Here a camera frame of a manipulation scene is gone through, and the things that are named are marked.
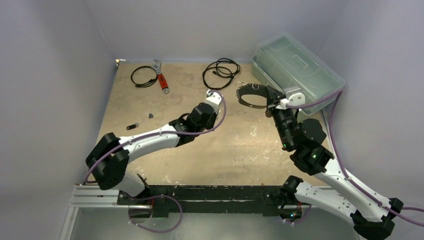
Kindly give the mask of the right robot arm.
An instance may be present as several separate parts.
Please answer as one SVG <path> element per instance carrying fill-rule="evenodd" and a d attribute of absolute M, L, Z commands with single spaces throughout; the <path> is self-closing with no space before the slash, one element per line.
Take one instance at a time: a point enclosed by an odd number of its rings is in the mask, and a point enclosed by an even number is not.
<path fill-rule="evenodd" d="M 290 153 L 290 159 L 301 172 L 332 188 L 329 192 L 289 176 L 279 194 L 271 198 L 282 207 L 298 203 L 316 206 L 348 222 L 367 240 L 388 238 L 395 227 L 394 218 L 402 210 L 402 201 L 378 194 L 349 174 L 323 146 L 327 135 L 317 119 L 297 120 L 293 100 L 304 103 L 301 95 L 288 96 L 268 85 L 264 92 L 265 114 L 274 120 L 283 150 Z"/>

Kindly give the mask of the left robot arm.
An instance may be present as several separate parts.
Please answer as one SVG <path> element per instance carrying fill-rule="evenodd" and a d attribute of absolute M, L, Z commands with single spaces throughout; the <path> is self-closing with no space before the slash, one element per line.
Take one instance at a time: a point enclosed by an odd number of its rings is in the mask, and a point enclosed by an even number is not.
<path fill-rule="evenodd" d="M 131 173 L 128 165 L 145 155 L 163 149 L 177 148 L 191 143 L 200 135 L 217 129 L 220 108 L 227 113 L 226 103 L 218 105 L 202 102 L 190 113 L 185 113 L 168 124 L 146 133 L 117 137 L 105 134 L 96 144 L 85 163 L 88 167 L 84 183 L 97 184 L 101 190 L 120 190 L 138 205 L 149 199 L 149 185 L 139 174 Z"/>

